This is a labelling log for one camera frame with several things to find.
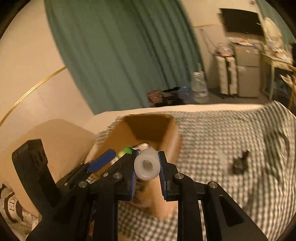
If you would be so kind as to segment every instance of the gray checkered blanket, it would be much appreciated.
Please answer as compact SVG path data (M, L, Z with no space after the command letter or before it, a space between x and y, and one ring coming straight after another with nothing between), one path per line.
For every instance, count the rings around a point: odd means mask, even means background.
M183 138L178 171L196 182L217 181L268 240L276 240L296 211L295 116L278 102L258 110L167 113ZM98 135L99 143L116 122ZM229 174L225 164L246 149L248 171ZM160 221L127 202L118 206L118 230L131 240L176 240L177 223L177 213Z

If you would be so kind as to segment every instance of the white mattress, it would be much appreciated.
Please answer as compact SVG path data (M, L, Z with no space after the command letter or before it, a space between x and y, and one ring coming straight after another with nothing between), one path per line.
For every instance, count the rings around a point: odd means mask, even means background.
M155 108L142 108L134 110L122 110L122 111L108 111L101 114L97 114L92 117L83 128L89 130L95 134L100 131L104 131L107 127L116 120L118 116L143 114L149 112L161 112L161 111L209 111L209 110L249 110L258 109L262 105L260 104L206 104L206 105L175 105L175 106L164 106Z

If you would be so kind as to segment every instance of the television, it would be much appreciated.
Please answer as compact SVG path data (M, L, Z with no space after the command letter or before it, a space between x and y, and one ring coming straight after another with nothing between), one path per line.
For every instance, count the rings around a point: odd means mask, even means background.
M220 8L227 32L264 36L258 14L255 12Z

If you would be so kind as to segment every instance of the beige wall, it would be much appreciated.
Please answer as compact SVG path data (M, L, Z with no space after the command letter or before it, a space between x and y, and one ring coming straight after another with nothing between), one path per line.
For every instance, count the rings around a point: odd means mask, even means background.
M0 120L33 86L64 67L43 0L31 0L0 39ZM61 118L83 126L93 115L69 71L29 94L0 126L0 150L34 126Z
M0 151L48 120L63 119L83 127L93 116L69 71L63 70L28 95L7 117L0 126Z
M0 119L29 89L62 67L44 2L32 0L0 39Z
M195 36L200 48L205 75L208 87L216 88L219 86L218 66L215 57L217 46L222 43L225 47L229 45L224 26L220 19L220 8L233 8L258 12L257 5L251 5L251 0L181 0L189 19L194 27Z

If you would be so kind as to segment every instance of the open cardboard box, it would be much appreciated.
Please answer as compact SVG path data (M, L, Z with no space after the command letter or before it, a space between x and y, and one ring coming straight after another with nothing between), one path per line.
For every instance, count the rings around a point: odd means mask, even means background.
M99 148L95 159L108 149L119 153L124 147L148 143L158 151L164 151L167 161L176 163L181 148L181 136L178 126L168 114L128 115L122 118L109 133ZM97 172L102 174L110 164ZM145 183L144 190L137 197L148 204L150 213L158 219L165 219L176 207L177 202L166 202L163 199L159 176Z

